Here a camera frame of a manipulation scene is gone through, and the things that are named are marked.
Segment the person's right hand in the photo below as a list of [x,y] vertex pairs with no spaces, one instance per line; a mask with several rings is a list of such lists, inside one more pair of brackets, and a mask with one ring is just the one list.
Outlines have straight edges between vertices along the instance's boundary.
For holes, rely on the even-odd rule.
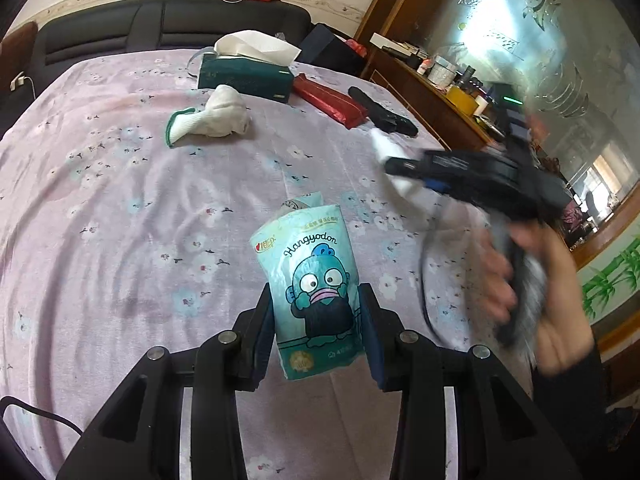
[[[512,240],[538,258],[547,274],[547,304],[536,333],[535,361],[541,375],[566,372],[593,350],[596,343],[582,308],[582,289],[576,266],[564,240],[554,229],[536,222],[509,226]],[[509,285],[513,270],[488,231],[480,234],[482,296],[480,305],[496,322],[510,320],[516,292]]]

